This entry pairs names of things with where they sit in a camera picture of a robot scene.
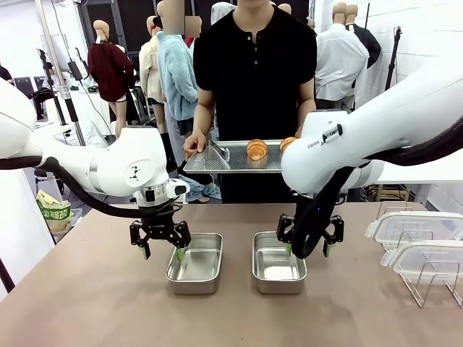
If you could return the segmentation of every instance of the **metal tray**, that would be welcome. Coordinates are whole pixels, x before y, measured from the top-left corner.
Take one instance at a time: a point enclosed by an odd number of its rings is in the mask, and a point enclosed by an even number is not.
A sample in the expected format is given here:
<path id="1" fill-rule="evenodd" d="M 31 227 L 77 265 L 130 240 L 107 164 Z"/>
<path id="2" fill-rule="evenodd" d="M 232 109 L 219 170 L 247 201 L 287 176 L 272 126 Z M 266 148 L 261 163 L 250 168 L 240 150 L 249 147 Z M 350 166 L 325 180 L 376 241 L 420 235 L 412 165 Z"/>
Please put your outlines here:
<path id="1" fill-rule="evenodd" d="M 281 140 L 265 140 L 267 155 L 260 160 L 251 160 L 247 156 L 249 141 L 216 141 L 216 144 L 228 148 L 230 159 L 226 161 L 212 146 L 202 153 L 195 153 L 188 160 L 184 171 L 191 174 L 279 174 L 281 172 Z"/>
<path id="2" fill-rule="evenodd" d="M 213 294 L 217 291 L 222 263 L 220 234 L 191 234 L 180 262 L 174 249 L 166 276 L 175 294 Z"/>
<path id="3" fill-rule="evenodd" d="M 307 275 L 305 261 L 286 252 L 275 231 L 257 233 L 252 240 L 252 275 L 262 294 L 299 294 Z"/>

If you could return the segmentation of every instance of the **tongs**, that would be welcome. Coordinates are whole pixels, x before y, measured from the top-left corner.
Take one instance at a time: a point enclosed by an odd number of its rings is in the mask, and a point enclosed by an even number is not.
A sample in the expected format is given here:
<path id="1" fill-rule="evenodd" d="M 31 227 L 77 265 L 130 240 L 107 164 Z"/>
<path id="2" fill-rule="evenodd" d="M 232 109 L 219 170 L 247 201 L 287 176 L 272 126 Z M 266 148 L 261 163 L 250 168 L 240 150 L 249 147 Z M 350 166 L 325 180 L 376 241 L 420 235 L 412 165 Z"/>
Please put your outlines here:
<path id="1" fill-rule="evenodd" d="M 212 146 L 226 162 L 230 160 L 230 151 L 228 148 L 220 147 L 213 140 L 209 140 L 209 145 Z"/>

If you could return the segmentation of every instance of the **plastic lid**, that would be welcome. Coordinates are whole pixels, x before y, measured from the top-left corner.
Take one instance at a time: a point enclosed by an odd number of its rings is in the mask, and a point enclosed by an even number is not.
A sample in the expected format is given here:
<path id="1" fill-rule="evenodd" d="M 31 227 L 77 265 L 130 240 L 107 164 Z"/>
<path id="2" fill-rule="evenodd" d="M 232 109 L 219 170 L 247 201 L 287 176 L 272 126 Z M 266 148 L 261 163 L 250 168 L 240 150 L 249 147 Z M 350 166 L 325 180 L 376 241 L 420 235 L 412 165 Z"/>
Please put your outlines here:
<path id="1" fill-rule="evenodd" d="M 463 273 L 463 241 L 411 241 L 387 251 L 381 264 L 401 275 L 455 277 Z"/>
<path id="2" fill-rule="evenodd" d="M 365 235 L 393 248 L 413 240 L 460 240 L 463 215 L 429 211 L 386 213 L 368 226 Z"/>

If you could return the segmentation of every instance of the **maroon jacket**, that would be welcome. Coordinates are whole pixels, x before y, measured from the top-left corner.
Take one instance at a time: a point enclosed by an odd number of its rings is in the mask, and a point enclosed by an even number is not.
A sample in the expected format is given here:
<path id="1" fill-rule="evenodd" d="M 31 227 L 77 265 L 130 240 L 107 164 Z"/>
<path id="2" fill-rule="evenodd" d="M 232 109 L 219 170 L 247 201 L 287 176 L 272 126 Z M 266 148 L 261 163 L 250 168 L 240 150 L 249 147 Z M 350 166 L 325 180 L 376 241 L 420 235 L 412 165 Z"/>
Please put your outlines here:
<path id="1" fill-rule="evenodd" d="M 115 45 L 107 42 L 92 45 L 87 60 L 103 100 L 114 102 L 126 95 L 129 87 L 135 86 L 134 66 Z"/>

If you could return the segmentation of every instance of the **snack package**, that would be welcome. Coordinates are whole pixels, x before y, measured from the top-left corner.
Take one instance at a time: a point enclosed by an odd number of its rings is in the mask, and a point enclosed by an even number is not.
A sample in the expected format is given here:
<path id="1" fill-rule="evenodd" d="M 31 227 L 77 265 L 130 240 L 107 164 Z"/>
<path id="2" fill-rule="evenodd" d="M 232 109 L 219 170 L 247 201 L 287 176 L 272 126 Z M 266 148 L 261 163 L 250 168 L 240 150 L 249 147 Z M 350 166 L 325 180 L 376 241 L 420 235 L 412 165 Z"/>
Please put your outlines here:
<path id="1" fill-rule="evenodd" d="M 43 190 L 37 193 L 36 200 L 50 231 L 52 233 L 65 231 L 74 214 L 71 212 L 71 204 L 67 200 L 58 201 Z"/>

